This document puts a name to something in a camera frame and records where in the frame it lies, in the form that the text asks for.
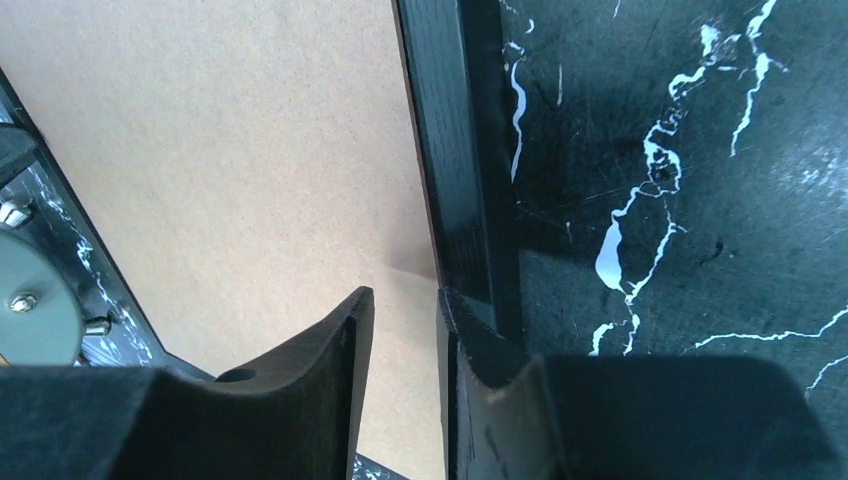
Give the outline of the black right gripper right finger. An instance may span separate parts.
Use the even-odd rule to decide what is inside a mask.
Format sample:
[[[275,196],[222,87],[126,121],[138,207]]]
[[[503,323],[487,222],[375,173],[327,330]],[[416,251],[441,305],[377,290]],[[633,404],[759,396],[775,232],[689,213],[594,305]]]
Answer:
[[[438,293],[449,479],[838,479],[798,386],[750,357],[530,356]]]

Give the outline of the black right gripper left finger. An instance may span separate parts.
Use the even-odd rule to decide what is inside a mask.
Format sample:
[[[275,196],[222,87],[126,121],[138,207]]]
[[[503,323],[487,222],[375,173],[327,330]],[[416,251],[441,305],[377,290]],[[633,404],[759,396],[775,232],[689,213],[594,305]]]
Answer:
[[[212,381],[166,369],[5,367],[5,479],[347,479],[375,316],[324,319]]]

